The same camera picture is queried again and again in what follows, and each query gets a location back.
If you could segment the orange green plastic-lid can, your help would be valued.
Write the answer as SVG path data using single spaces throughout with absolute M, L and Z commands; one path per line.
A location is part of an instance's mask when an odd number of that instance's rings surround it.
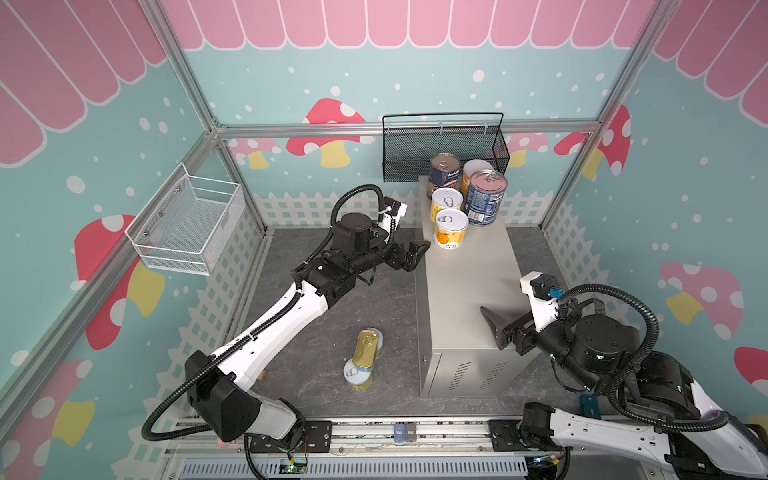
M 491 163 L 489 163 L 486 160 L 482 159 L 472 159 L 467 161 L 463 167 L 462 167 L 462 176 L 461 176 L 461 183 L 460 183 L 460 191 L 463 196 L 466 196 L 468 194 L 470 185 L 471 185 L 471 178 L 472 176 L 479 172 L 484 170 L 491 170 L 493 171 L 494 168 Z

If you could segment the dark blue red label can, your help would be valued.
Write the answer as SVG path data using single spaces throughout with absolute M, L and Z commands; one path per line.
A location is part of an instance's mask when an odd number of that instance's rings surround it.
M 461 162 L 453 154 L 439 153 L 430 160 L 427 196 L 432 198 L 434 192 L 441 188 L 457 189 Z

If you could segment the blue label tin can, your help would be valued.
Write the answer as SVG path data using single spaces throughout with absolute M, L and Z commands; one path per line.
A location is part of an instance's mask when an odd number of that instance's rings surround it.
M 472 175 L 465 204 L 470 225 L 485 227 L 495 222 L 507 186 L 507 178 L 495 170 L 480 170 Z

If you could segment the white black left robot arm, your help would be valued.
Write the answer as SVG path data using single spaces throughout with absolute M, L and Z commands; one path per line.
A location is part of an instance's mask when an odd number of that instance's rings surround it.
M 295 446 L 303 435 L 303 416 L 287 401 L 258 394 L 253 386 L 290 340 L 358 282 L 370 282 L 379 266 L 416 269 L 431 244 L 397 242 L 398 223 L 393 210 L 384 212 L 380 222 L 363 213 L 343 215 L 332 223 L 321 248 L 292 271 L 291 286 L 270 309 L 213 353 L 196 351 L 188 357 L 180 392 L 204 421 L 189 433 L 212 431 L 224 442 L 266 435 Z

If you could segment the green can white lid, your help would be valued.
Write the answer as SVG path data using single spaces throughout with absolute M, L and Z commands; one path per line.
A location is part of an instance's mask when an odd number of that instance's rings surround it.
M 376 337 L 376 353 L 375 359 L 378 360 L 383 355 L 384 350 L 384 336 L 383 333 L 374 327 L 368 327 L 367 331 L 371 332 Z

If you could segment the gold rectangular spam tin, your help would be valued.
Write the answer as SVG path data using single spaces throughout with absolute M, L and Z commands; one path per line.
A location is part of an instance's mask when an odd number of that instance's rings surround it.
M 372 368 L 375 363 L 376 337 L 371 332 L 364 329 L 358 335 L 355 352 L 352 356 L 357 366 Z

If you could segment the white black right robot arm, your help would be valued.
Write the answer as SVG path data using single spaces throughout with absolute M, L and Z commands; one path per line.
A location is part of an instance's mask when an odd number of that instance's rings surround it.
M 575 392 L 604 397 L 627 418 L 617 424 L 526 404 L 521 440 L 564 452 L 592 447 L 654 464 L 679 479 L 764 479 L 765 430 L 741 422 L 703 390 L 674 357 L 658 352 L 655 313 L 614 287 L 586 284 L 564 292 L 533 289 L 528 313 L 516 320 L 480 312 L 497 346 L 519 354 L 538 349 Z

